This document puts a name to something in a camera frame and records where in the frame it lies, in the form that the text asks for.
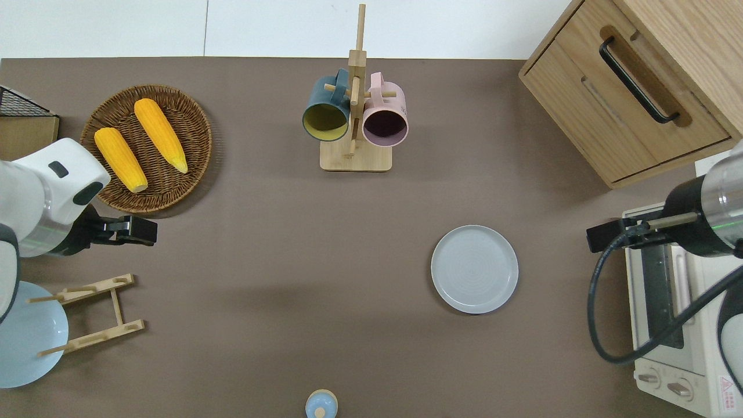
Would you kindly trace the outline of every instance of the black drawer handle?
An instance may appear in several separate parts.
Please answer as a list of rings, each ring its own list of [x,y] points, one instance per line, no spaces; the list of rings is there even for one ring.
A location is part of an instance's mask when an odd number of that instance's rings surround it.
[[[617,62],[617,60],[614,58],[614,56],[611,55],[611,52],[609,52],[609,44],[611,44],[614,41],[614,37],[610,36],[606,41],[604,41],[603,44],[601,44],[601,48],[599,48],[599,55],[601,58],[603,58],[604,62],[606,62],[606,65],[611,68],[611,70],[614,72],[614,74],[617,75],[617,78],[624,84],[624,86],[629,90],[630,93],[632,93],[633,96],[635,96],[635,99],[637,99],[638,102],[640,102],[640,105],[648,112],[648,114],[658,123],[669,123],[671,120],[674,120],[678,118],[678,112],[673,113],[670,116],[666,116],[661,113],[660,110],[658,110],[657,107],[653,104],[653,102],[650,101],[650,99],[645,95],[645,93],[640,90],[640,86],[635,83],[635,81],[632,79],[632,77],[627,74],[626,71],[624,71],[624,68]]]

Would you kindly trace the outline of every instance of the wooden mug rack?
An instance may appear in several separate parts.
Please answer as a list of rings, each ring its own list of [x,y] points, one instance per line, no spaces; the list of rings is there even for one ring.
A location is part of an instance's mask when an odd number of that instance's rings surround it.
[[[366,5],[359,4],[359,20],[356,32],[356,49],[348,53],[348,85],[346,94],[351,100],[351,115],[348,131],[337,141],[320,143],[320,167],[326,171],[372,171],[383,172],[392,168],[392,148],[377,147],[366,143],[361,133],[364,113],[366,82],[366,51],[363,50],[364,19]],[[335,86],[325,85],[327,90]],[[394,92],[384,92],[383,97],[394,97]]]

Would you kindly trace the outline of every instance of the wooden plate stand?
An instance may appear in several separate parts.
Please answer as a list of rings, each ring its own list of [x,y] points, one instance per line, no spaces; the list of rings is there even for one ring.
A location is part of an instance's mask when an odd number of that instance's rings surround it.
[[[45,298],[33,298],[26,300],[27,303],[38,303],[45,302],[47,300],[57,300],[62,305],[66,305],[68,303],[77,302],[78,300],[86,299],[103,292],[111,292],[111,298],[114,300],[114,314],[116,315],[116,322],[118,323],[117,326],[72,339],[70,341],[67,341],[67,344],[60,345],[59,347],[39,351],[37,356],[42,357],[46,356],[47,354],[56,353],[57,351],[63,350],[65,353],[69,353],[81,348],[90,347],[91,345],[98,344],[112,338],[129,334],[134,331],[139,331],[140,329],[144,329],[144,321],[142,321],[141,319],[127,322],[125,324],[121,316],[121,306],[119,305],[119,296],[116,293],[116,289],[122,286],[130,285],[132,283],[134,283],[134,276],[132,276],[131,274],[124,274],[123,276],[101,280],[100,282],[92,283],[87,286],[63,289],[61,292],[58,292],[55,295],[47,296]]]

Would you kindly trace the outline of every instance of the wooden cabinet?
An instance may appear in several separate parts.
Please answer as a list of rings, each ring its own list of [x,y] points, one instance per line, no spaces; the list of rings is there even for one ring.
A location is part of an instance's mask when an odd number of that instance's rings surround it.
[[[519,76],[609,187],[743,132],[743,2],[574,0]]]

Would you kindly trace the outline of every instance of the table surface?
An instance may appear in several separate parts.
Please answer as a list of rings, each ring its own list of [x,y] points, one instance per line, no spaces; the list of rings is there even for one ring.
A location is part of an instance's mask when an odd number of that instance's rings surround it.
[[[215,152],[196,191],[156,214],[155,247],[23,260],[22,279],[51,292],[135,274],[120,301],[147,329],[0,391],[0,416],[303,417],[317,388],[345,418],[695,416],[601,360],[585,319],[585,229],[662,201],[693,167],[609,190],[519,82],[522,63],[369,60],[403,87],[409,137],[387,173],[328,173],[300,119],[345,60],[3,60],[0,83],[60,114],[62,136],[121,89],[167,84],[207,112]],[[431,280],[436,243],[468,224],[519,260],[513,297],[486,315],[450,308]],[[598,303],[606,343],[629,349],[621,256]],[[106,298],[66,310],[71,338],[115,324]]]

